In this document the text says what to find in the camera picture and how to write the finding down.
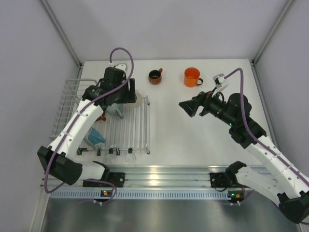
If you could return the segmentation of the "orange mug black handle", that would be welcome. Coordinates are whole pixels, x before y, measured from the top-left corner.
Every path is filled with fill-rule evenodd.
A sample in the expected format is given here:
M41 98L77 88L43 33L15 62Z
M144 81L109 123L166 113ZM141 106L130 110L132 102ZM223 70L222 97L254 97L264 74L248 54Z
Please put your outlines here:
M189 67L184 71L184 84L187 87L200 86L203 82L203 79L200 78L200 71L197 68Z

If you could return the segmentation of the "blue speckled mug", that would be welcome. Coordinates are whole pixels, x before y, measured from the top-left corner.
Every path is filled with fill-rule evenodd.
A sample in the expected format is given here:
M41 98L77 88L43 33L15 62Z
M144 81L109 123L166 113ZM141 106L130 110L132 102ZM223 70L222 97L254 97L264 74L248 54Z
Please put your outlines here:
M106 143L106 139L94 128L91 128L88 131L86 138L92 145L99 145Z

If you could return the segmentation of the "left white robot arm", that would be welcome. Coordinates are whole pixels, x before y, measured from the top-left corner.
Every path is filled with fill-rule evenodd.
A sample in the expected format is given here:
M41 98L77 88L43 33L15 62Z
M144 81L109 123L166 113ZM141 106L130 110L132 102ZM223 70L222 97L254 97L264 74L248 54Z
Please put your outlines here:
M135 80L121 69L106 68L103 78L85 89L62 132L49 146L39 148L37 155L45 171L45 181L51 175L68 185L93 179L99 186L106 186L110 181L107 166L97 161L77 161L77 150L95 121L109 106L135 103L136 100Z

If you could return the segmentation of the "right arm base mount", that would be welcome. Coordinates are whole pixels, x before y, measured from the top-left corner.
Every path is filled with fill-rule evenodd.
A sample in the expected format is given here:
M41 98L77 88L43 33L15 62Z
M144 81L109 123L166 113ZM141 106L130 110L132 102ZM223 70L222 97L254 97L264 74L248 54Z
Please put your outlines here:
M246 167L246 164L236 161L229 165L224 172L210 173L211 187L214 189L240 187L236 174L243 167Z

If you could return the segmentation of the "beige handleless cup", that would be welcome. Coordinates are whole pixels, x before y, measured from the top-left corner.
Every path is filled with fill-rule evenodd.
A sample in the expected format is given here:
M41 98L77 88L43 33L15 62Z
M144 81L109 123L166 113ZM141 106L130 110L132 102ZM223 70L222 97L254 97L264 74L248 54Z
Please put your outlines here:
M136 95L136 102L132 103L131 107L139 108L143 103L143 96L138 91L135 92L135 95Z

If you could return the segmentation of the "grey glazed mug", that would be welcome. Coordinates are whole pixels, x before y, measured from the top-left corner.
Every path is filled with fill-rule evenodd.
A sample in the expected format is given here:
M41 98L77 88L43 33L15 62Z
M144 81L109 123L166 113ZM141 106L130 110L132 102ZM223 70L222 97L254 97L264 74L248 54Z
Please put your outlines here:
M117 116L120 119L124 118L124 104L114 103L106 109L106 112L111 116Z

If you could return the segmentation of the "red floral white-inside cup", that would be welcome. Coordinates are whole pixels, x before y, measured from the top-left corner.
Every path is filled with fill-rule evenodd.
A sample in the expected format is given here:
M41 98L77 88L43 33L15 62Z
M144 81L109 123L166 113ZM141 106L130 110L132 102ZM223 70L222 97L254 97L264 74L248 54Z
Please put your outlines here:
M106 121L105 112L103 112L103 113L96 119L96 121Z

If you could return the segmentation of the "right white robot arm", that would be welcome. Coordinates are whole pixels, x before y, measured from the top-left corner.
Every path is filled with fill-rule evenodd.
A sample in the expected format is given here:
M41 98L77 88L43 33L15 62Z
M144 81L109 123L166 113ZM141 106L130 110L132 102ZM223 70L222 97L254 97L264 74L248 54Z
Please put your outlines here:
M309 216L309 178L301 173L273 144L266 131L250 118L252 106L240 94L220 100L221 93L200 92L179 106L194 117L199 107L200 116L211 114L230 126L231 138L252 154L272 174L268 179L253 171L245 163L229 165L225 179L229 186L245 185L271 200L291 222L299 224Z

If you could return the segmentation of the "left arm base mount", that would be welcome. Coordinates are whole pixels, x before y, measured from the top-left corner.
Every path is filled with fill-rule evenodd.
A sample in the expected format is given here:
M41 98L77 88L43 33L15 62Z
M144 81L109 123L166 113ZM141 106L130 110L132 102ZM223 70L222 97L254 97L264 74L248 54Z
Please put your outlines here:
M93 161L94 163L104 167L104 173L103 177L101 178L102 181L106 181L109 183L114 184L117 188L122 188L125 182L125 173L124 172L111 172L110 168L98 161ZM83 181L83 187L85 188L106 188L109 185L103 184L103 183L97 183L97 182L92 182L92 181Z

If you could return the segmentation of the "small brown patterned cup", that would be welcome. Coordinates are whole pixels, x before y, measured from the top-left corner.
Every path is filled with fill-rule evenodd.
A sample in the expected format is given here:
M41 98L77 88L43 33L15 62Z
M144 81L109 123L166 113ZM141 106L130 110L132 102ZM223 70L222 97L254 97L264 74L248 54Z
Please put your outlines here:
M162 80L162 71L162 68L150 71L148 75L149 82L153 85L158 85Z

